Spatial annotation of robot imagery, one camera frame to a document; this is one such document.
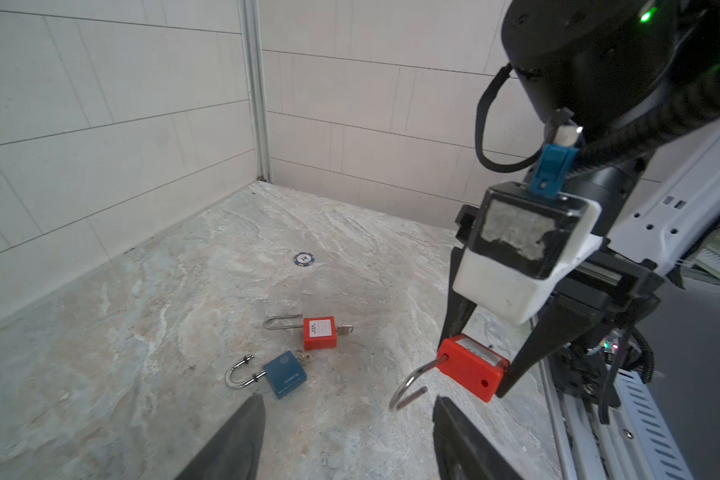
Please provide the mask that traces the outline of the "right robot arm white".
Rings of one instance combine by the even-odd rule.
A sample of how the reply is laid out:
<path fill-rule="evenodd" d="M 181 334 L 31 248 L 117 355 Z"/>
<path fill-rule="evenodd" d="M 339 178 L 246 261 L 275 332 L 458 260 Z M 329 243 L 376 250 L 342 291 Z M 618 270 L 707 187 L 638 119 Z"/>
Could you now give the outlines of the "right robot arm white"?
<path fill-rule="evenodd" d="M 456 218 L 438 368 L 478 398 L 505 396 L 561 355 L 574 390 L 613 404 L 636 325 L 676 262 L 720 221 L 675 202 L 673 244 L 635 257 L 610 231 L 656 151 L 720 120 L 720 1 L 514 1 L 508 61 L 476 108 L 474 149 L 494 173 Z"/>

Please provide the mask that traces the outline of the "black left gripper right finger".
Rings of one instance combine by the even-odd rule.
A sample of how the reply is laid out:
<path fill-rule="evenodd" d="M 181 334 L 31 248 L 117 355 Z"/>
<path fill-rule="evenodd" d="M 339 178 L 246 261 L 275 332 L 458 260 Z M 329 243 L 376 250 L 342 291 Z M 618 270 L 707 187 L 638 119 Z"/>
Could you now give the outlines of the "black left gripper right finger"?
<path fill-rule="evenodd" d="M 433 423 L 435 457 L 441 479 L 521 479 L 450 398 L 437 397 Z"/>

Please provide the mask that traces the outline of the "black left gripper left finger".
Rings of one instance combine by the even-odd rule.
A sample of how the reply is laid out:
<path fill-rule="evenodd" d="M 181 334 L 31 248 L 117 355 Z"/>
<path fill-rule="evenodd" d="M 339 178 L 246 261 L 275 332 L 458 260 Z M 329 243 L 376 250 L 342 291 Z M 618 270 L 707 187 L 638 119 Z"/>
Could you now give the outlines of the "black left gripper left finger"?
<path fill-rule="evenodd" d="M 263 396 L 251 395 L 175 477 L 254 480 L 266 424 Z"/>

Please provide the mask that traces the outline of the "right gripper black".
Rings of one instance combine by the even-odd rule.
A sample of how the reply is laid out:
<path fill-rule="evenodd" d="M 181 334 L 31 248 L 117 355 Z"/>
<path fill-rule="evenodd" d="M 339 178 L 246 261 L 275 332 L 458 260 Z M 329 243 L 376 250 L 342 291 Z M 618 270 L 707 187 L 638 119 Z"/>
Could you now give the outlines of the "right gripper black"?
<path fill-rule="evenodd" d="M 454 290 L 464 248 L 451 251 L 446 314 L 438 346 L 462 333 L 476 304 Z M 536 324 L 503 376 L 503 398 L 535 364 L 567 343 L 592 347 L 611 330 L 633 326 L 658 306 L 662 277 L 650 261 L 636 264 L 605 247 L 561 279 L 540 309 Z"/>

